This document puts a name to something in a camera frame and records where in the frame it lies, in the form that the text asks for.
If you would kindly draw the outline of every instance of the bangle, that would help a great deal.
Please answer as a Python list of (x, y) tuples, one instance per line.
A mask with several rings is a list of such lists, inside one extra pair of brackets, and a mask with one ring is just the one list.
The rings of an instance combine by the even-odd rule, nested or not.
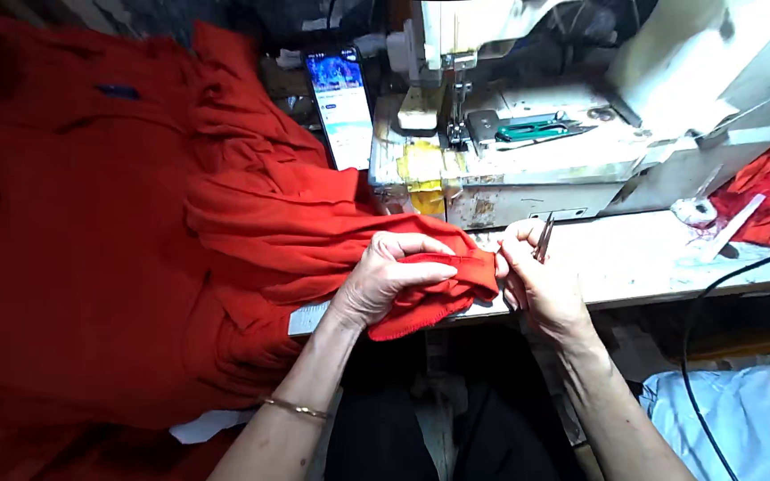
[(284, 408), (291, 412), (297, 412), (298, 414), (306, 414), (308, 416), (311, 416), (312, 418), (317, 418), (318, 420), (326, 420), (330, 417), (326, 411), (317, 411), (314, 409), (308, 409), (304, 406), (296, 406), (295, 404), (287, 402), (283, 399), (264, 396), (260, 398), (260, 400), (262, 401), (263, 404), (271, 404), (272, 406)]

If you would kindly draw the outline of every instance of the forearm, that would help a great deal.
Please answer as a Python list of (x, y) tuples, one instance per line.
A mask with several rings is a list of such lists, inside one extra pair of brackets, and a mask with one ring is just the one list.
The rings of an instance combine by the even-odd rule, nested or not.
[[(350, 325), (326, 312), (273, 397), (326, 411), (361, 333)], [(209, 479), (302, 479), (324, 425), (324, 420), (263, 405)]]
[(558, 348), (564, 383), (608, 481), (692, 481), (647, 418), (598, 336)]

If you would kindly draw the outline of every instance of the white sewing machine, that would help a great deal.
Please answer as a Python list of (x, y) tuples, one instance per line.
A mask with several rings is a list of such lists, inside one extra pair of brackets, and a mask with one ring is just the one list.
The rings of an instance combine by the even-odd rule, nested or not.
[(769, 0), (659, 0), (619, 49), (574, 61), (564, 47), (552, 57), (570, 73), (540, 74), (548, 49), (518, 39), (554, 28), (572, 38), (580, 25), (604, 27), (593, 40), (612, 44), (594, 10), (412, 2), (388, 39), (412, 88), (380, 98), (374, 118), (369, 182), (382, 210), (474, 229), (663, 209), (770, 147)]

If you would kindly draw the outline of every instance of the phone screen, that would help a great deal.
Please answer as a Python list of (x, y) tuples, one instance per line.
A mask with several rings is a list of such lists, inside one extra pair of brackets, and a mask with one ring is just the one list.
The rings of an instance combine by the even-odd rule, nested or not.
[(373, 122), (355, 49), (340, 53), (309, 53), (305, 66), (311, 75), (316, 105), (338, 170), (370, 166)]

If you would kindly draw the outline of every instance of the worn table surface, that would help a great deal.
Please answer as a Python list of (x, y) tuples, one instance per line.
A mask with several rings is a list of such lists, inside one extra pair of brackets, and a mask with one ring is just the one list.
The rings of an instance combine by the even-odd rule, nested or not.
[[(485, 250), (494, 251), (503, 229), (473, 233)], [(584, 301), (591, 310), (672, 301), (696, 296), (724, 274), (770, 255), (770, 247), (732, 242), (738, 258), (718, 255), (703, 264), (697, 257), (713, 236), (689, 228), (669, 211), (611, 216), (554, 224), (549, 254), (574, 268)], [(770, 289), (770, 264), (734, 277), (715, 293)], [(476, 302), (452, 318), (478, 318), (509, 312), (499, 295)]]

